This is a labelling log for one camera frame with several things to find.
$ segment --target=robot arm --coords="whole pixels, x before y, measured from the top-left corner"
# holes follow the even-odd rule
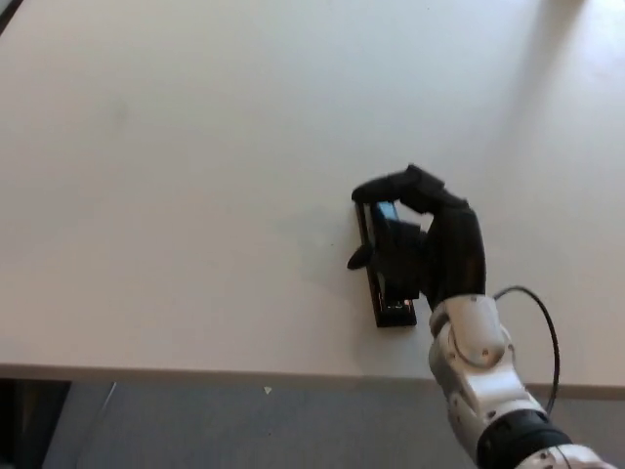
[[[467,201],[415,166],[365,183],[352,199],[366,204],[399,200],[420,214],[434,215],[422,245],[398,236],[384,252],[379,246],[359,249],[350,268],[372,266],[428,299],[434,336],[430,368],[447,401],[454,434],[476,465],[614,469],[591,449],[575,445],[523,386],[510,334],[499,321],[495,301],[485,296],[481,232]],[[410,228],[403,232],[415,233]]]

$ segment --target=white table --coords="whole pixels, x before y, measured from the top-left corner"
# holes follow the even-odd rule
[[[429,312],[376,329],[345,267],[414,162],[564,387],[625,388],[623,2],[26,0],[0,66],[3,375],[430,380]]]

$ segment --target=gray floor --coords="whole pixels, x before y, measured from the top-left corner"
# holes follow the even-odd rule
[[[470,468],[436,390],[74,386],[46,468]],[[555,420],[625,467],[625,403],[559,401]]]

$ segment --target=wire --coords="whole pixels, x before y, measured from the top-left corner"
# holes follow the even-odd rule
[[[102,423],[102,421],[104,420],[104,417],[106,416],[106,411],[108,410],[108,404],[110,403],[110,398],[113,397],[113,393],[115,392],[116,388],[117,388],[116,381],[113,381],[112,383],[110,383],[110,387],[108,388],[108,392],[106,393],[104,402],[100,406],[98,413],[96,414],[93,421],[91,422],[91,425],[89,426],[89,429],[87,430],[87,434],[83,437],[82,442],[80,443],[80,448],[78,449],[78,454],[76,455],[76,464],[74,466],[75,469],[79,469],[80,467],[82,467],[81,462],[82,462],[84,453],[87,449],[89,449],[89,446],[91,445],[91,442],[95,436],[96,430],[98,430],[98,425]]]
[[[547,406],[545,410],[547,410],[548,414],[551,414],[552,409],[554,408],[554,404],[556,403],[556,396],[558,395],[558,388],[560,387],[560,345],[558,344],[558,334],[556,333],[556,328],[554,327],[554,322],[549,315],[549,311],[547,311],[547,307],[544,303],[538,298],[538,295],[531,291],[529,288],[526,288],[521,285],[513,285],[503,290],[495,293],[493,296],[495,301],[498,301],[503,296],[507,295],[511,291],[519,291],[521,293],[525,293],[532,300],[536,302],[540,311],[543,312],[543,316],[545,317],[545,321],[547,322],[547,326],[549,327],[549,333],[551,335],[551,343],[554,347],[554,379],[551,385],[551,394],[549,396],[549,401],[547,401]]]

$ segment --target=black cable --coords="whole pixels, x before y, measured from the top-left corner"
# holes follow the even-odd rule
[[[549,327],[549,333],[551,334],[551,343],[554,347],[554,380],[551,386],[551,395],[549,396],[549,401],[547,401],[547,406],[545,410],[547,413],[551,414],[552,409],[554,408],[554,404],[556,403],[556,396],[558,395],[558,388],[560,386],[560,345],[558,344],[558,334],[556,334],[556,328],[554,327],[554,322],[549,315],[549,311],[547,311],[547,307],[543,304],[543,302],[538,298],[538,295],[531,291],[529,288],[525,288],[521,285],[513,285],[503,290],[495,293],[493,298],[495,301],[499,300],[502,296],[507,295],[511,291],[519,291],[521,293],[525,293],[532,300],[536,302],[540,311],[543,312],[543,316],[545,317],[545,321],[547,322],[547,326]]]
[[[0,34],[4,32],[7,24],[9,24],[9,21],[18,10],[20,4],[21,0],[10,0],[4,11],[2,11],[2,7],[0,6]]]

